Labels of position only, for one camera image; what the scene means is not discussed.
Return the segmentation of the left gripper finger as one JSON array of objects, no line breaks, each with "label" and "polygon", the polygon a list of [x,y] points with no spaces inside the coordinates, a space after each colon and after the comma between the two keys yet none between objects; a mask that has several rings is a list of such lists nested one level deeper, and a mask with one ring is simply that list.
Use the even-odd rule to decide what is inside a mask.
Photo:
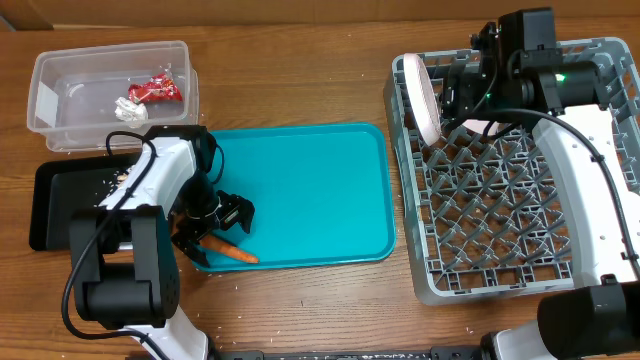
[{"label": "left gripper finger", "polygon": [[251,225],[255,215],[255,207],[251,201],[240,197],[238,211],[239,211],[238,223],[242,228],[242,230],[246,234],[249,234],[251,231]]},{"label": "left gripper finger", "polygon": [[194,240],[180,234],[174,234],[171,236],[171,241],[192,262],[203,267],[210,266],[206,254],[198,248]]}]

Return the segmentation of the orange carrot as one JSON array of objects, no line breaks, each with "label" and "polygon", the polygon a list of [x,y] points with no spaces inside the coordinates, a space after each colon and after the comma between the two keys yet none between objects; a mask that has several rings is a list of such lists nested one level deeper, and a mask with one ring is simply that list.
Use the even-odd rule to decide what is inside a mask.
[{"label": "orange carrot", "polygon": [[206,235],[200,240],[200,245],[203,248],[222,254],[226,257],[241,261],[248,264],[258,264],[259,258],[253,254],[245,252],[244,250],[226,242],[213,235]]}]

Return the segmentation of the white bowl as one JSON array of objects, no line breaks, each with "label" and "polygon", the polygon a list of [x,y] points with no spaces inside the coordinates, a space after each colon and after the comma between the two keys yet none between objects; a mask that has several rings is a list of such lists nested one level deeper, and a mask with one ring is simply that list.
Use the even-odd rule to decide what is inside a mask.
[{"label": "white bowl", "polygon": [[500,128],[501,128],[500,123],[496,121],[488,121],[482,130],[482,135],[484,137],[492,137],[499,132]]}]

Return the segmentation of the white dinner plate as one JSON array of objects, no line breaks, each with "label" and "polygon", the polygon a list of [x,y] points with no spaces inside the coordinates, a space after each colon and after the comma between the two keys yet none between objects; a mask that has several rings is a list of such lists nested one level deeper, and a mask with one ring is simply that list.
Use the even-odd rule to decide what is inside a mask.
[{"label": "white dinner plate", "polygon": [[431,78],[423,60],[416,53],[403,55],[406,90],[417,129],[431,146],[442,134],[440,112]]}]

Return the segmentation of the small foil ball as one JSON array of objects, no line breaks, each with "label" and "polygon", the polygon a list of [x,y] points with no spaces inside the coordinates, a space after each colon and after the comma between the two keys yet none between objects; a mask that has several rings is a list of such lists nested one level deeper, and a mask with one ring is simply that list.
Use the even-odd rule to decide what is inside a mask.
[{"label": "small foil ball", "polygon": [[144,121],[148,119],[148,112],[143,103],[135,103],[124,97],[119,97],[116,101],[115,115],[125,122]]}]

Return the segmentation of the red snack wrapper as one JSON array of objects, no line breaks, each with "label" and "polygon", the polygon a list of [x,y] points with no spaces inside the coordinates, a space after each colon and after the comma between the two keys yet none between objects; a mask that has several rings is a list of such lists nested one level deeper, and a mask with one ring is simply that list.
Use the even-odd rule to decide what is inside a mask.
[{"label": "red snack wrapper", "polygon": [[128,89],[128,98],[136,104],[164,101],[182,102],[183,96],[176,85],[170,70],[152,76],[144,84],[132,84]]}]

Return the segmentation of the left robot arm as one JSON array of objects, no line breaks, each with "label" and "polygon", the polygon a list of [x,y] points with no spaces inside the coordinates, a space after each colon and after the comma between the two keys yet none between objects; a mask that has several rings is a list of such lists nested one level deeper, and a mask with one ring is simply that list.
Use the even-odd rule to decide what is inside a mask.
[{"label": "left robot arm", "polygon": [[134,338],[154,359],[215,359],[210,336],[179,305],[174,252],[208,266],[201,240],[234,225],[250,231],[255,207],[209,178],[222,149],[206,127],[153,126],[139,139],[121,187],[72,217],[63,323],[84,340]]}]

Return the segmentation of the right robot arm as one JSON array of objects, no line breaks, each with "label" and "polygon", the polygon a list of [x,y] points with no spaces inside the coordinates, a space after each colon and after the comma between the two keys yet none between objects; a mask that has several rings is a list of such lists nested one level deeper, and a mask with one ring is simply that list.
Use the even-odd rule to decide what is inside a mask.
[{"label": "right robot arm", "polygon": [[468,120],[522,127],[551,172],[568,228],[574,287],[542,299],[536,318],[489,334],[494,359],[582,359],[639,347],[639,197],[620,167],[606,80],[567,62],[549,8],[501,16],[472,38],[491,80],[448,79],[449,129]]}]

